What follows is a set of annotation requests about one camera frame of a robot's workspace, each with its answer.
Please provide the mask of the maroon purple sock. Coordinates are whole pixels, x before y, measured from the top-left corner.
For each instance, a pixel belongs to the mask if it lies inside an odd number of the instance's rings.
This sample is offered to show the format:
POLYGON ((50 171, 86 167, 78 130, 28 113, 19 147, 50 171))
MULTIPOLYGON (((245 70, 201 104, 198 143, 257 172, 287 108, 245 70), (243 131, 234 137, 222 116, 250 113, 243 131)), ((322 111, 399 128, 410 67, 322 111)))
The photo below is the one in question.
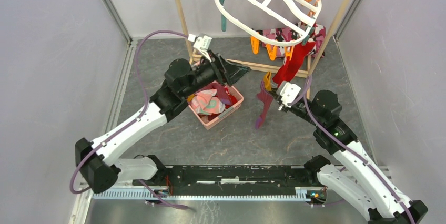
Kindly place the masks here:
POLYGON ((223 104, 229 105, 229 106, 233 105, 233 102, 232 102, 229 94, 226 92, 225 87, 223 85, 216 83, 216 82, 212 82, 209 84, 209 88, 216 90, 217 97, 223 104))
POLYGON ((263 110, 255 122, 255 129, 259 129, 266 120, 270 105, 273 101, 271 91, 271 72, 267 72, 260 82, 260 92, 256 95, 257 99, 263 103, 263 110))

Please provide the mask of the plain red sock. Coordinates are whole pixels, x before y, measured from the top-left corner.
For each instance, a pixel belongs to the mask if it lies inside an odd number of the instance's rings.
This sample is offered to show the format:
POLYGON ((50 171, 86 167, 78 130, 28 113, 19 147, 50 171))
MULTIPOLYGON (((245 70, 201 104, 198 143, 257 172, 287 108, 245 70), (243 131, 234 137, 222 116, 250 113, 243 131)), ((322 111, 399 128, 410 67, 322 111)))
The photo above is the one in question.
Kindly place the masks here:
POLYGON ((314 42, 305 45, 298 44, 294 47, 292 57, 282 65, 272 78, 273 82, 280 85, 283 81, 290 82, 303 64, 304 58, 313 50, 314 42))

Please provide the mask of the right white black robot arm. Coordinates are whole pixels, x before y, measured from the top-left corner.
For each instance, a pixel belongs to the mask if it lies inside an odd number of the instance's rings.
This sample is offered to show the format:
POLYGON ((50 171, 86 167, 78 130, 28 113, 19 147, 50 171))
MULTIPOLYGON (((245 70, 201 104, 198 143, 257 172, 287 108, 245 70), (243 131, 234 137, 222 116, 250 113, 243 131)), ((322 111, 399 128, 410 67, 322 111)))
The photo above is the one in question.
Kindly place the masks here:
POLYGON ((316 93, 294 105, 286 102, 297 96, 295 91, 269 94, 280 104, 280 110, 291 112, 316 126, 317 143, 339 161, 350 176, 345 176, 330 161, 318 155, 305 163, 304 180, 310 186, 322 184, 334 190, 365 218, 367 223, 420 223, 428 212, 421 200, 412 200, 376 165, 355 133, 339 117, 342 106, 337 94, 329 90, 316 93))

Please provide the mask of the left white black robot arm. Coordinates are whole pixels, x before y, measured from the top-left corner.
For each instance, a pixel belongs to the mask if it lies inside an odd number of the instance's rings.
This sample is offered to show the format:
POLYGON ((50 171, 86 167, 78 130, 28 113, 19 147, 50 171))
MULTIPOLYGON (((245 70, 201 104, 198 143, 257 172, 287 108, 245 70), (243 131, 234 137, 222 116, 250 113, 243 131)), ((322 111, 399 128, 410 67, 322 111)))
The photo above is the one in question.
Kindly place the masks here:
POLYGON ((122 159, 121 155, 153 130, 181 114, 187 98, 207 85, 218 82, 231 86, 250 72, 250 67, 230 62, 220 55, 192 66, 186 59, 172 61, 165 72, 162 86, 142 108, 108 133, 75 144, 75 173, 81 173, 94 193, 102 193, 115 183, 147 180, 153 186, 165 180, 161 164, 150 157, 122 159))

